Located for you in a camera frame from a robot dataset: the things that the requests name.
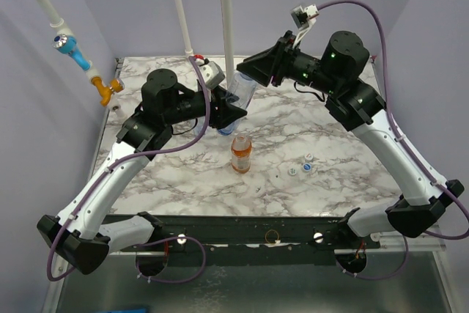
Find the blue label Pocari bottle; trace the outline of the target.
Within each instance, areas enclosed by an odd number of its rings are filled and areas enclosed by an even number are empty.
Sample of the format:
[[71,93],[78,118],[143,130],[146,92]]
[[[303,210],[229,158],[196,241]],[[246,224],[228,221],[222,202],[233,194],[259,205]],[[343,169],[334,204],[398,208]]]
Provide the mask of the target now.
[[225,128],[217,129],[217,132],[221,134],[222,136],[228,136],[234,132],[235,128],[236,128],[236,123],[233,122],[227,125]]

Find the orange tea bottle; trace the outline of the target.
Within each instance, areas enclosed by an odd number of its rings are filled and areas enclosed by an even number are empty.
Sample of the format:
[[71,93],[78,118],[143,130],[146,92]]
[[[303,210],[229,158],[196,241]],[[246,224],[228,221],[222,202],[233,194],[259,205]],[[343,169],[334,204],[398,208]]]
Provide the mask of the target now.
[[245,134],[237,134],[231,145],[231,165],[232,168],[240,173],[245,174],[251,167],[251,139]]

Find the white green tea cap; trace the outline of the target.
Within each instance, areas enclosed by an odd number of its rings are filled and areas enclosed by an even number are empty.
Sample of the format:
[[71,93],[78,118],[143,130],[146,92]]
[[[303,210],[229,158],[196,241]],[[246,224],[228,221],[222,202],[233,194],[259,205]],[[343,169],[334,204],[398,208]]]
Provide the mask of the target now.
[[295,176],[297,173],[298,173],[298,171],[297,171],[296,168],[290,168],[290,169],[288,170],[288,174],[289,174],[290,176]]

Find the clear blue-tinted plastic bottle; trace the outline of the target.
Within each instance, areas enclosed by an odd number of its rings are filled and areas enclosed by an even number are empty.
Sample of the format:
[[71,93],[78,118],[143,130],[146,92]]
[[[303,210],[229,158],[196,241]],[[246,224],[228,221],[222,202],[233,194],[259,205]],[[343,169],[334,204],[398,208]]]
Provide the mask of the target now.
[[193,129],[193,136],[197,137],[202,131],[204,127],[204,120],[198,119],[195,128]]

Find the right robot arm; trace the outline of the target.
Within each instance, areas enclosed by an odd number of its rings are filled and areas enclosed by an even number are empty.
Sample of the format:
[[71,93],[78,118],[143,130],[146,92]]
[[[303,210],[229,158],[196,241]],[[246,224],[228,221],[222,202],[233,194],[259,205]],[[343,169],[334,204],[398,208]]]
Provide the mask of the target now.
[[372,233],[397,231],[416,238],[426,232],[463,193],[463,184],[432,170],[390,125],[384,99],[359,78],[369,59],[359,36],[333,33],[320,59],[294,47],[294,38],[286,32],[273,47],[244,59],[237,70],[262,86],[280,86],[288,78],[325,93],[329,114],[374,153],[402,192],[390,205],[346,214],[338,242],[354,248]]

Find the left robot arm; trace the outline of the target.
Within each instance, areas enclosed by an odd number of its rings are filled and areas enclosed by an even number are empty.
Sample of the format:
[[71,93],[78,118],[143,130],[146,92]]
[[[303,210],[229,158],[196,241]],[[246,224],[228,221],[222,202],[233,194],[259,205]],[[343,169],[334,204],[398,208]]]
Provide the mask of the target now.
[[153,70],[141,87],[141,102],[122,124],[116,141],[97,173],[56,216],[44,215],[37,229],[55,255],[87,275],[111,253],[134,245],[148,251],[162,242],[162,223],[148,213],[105,224],[111,206],[129,182],[157,155],[166,152],[173,127],[203,118],[207,127],[222,129],[247,112],[229,103],[223,70],[214,63],[196,68],[205,86],[196,91],[179,83],[169,69]]

